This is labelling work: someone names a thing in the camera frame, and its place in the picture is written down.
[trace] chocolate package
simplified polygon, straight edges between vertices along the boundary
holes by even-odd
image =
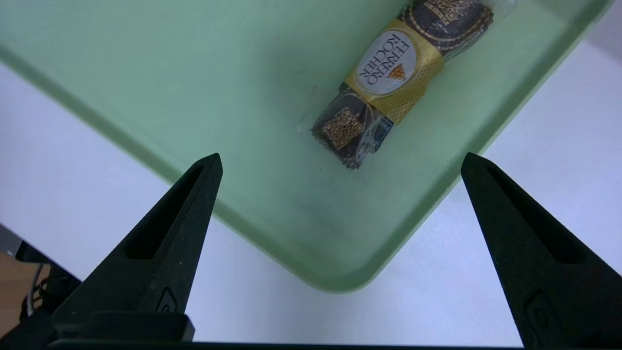
[[[315,122],[312,133],[348,168],[376,152],[446,61],[492,25],[495,2],[412,0],[370,45]]]

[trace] white table surface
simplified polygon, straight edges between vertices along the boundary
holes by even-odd
[[[485,156],[622,272],[622,1]],[[85,278],[169,185],[0,65],[0,222]],[[213,219],[196,341],[520,346],[462,183],[366,288],[317,291]]]

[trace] tray rim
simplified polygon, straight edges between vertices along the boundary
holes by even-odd
[[[549,79],[549,77],[557,70],[557,68],[565,61],[565,59],[574,51],[593,27],[609,10],[615,0],[606,0],[595,9],[595,13],[591,15],[589,22],[581,29],[581,32],[572,40],[572,42],[560,52],[555,58],[555,62],[547,68],[546,72],[535,82],[530,90],[518,101],[516,106],[508,117],[492,132],[487,142],[479,149],[473,150],[476,154],[484,153],[495,139],[503,132],[505,127],[514,120],[514,117],[522,110],[529,100],[538,92],[541,86]],[[54,80],[47,77],[43,72],[37,70],[19,56],[13,54],[9,49],[0,43],[0,61],[4,62],[11,70],[18,73],[22,78],[31,83],[36,89],[43,94],[49,96],[65,109],[70,111],[82,122],[86,123],[101,136],[122,149],[126,154],[130,155],[136,161],[142,163],[149,168],[154,174],[173,184],[183,173],[176,170],[167,161],[158,156],[155,152],[149,150],[146,146],[134,140],[127,132],[115,126],[108,121],[101,113],[75,97],[67,89],[63,88]],[[409,233],[400,239],[397,245],[393,245],[389,253],[384,255],[377,253],[366,265],[361,267],[349,275],[338,277],[323,277],[311,272],[308,268],[291,259],[287,254],[283,254],[274,249],[277,245],[265,235],[246,235],[243,232],[256,232],[252,224],[240,218],[234,210],[228,208],[222,202],[216,200],[213,210],[213,216],[222,222],[227,228],[236,232],[240,237],[251,243],[253,246],[270,256],[279,265],[289,270],[295,276],[309,284],[310,286],[329,293],[349,293],[364,288],[371,283],[393,257],[401,250],[406,242],[414,235],[419,227],[427,220],[431,213],[445,199],[447,194],[460,181],[460,174],[456,172],[455,177],[451,180],[446,190],[434,201],[434,203],[425,211],[417,223],[409,229]]]

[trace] white oval label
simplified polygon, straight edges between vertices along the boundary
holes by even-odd
[[[359,86],[374,95],[401,88],[417,66],[414,44],[400,31],[386,31],[371,44],[356,68]]]

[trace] gold pattern print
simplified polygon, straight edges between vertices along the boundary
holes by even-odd
[[[358,117],[359,114],[353,114],[349,108],[344,108],[324,125],[322,131],[336,149],[342,149],[363,131],[363,124],[357,120]]]

